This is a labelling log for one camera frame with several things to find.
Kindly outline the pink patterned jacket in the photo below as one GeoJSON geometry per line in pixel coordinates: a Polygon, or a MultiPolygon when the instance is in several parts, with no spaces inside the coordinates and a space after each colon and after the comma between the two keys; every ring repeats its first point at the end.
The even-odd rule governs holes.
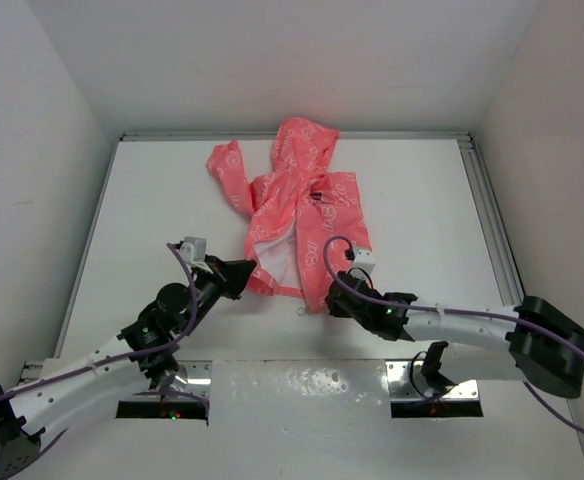
{"type": "Polygon", "coordinates": [[[257,266],[249,289],[301,298],[312,313],[325,306],[329,273],[349,267],[344,244],[329,238],[371,246],[355,173],[329,169],[339,136],[293,117],[277,132],[267,174],[247,178],[236,141],[215,146],[207,161],[229,204],[250,218],[244,251],[257,266]]]}

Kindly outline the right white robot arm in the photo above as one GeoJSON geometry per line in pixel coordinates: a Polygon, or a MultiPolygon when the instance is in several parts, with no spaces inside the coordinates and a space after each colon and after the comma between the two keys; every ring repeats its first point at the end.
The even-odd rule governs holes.
{"type": "Polygon", "coordinates": [[[331,316],[351,318],[387,341],[427,341],[420,375],[440,393],[466,380],[525,381],[567,399],[580,396],[584,328],[540,297],[475,314],[417,310],[412,293],[380,294],[341,271],[328,290],[331,316]]]}

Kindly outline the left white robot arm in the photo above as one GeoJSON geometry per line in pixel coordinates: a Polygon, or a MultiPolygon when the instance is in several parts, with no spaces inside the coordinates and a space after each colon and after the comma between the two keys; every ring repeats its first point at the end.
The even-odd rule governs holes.
{"type": "Polygon", "coordinates": [[[256,267],[253,260],[211,255],[181,265],[187,284],[163,286],[135,322],[102,346],[49,378],[9,391],[0,385],[0,479],[29,467],[70,428],[165,382],[179,368],[180,341],[219,299],[239,299],[256,267]]]}

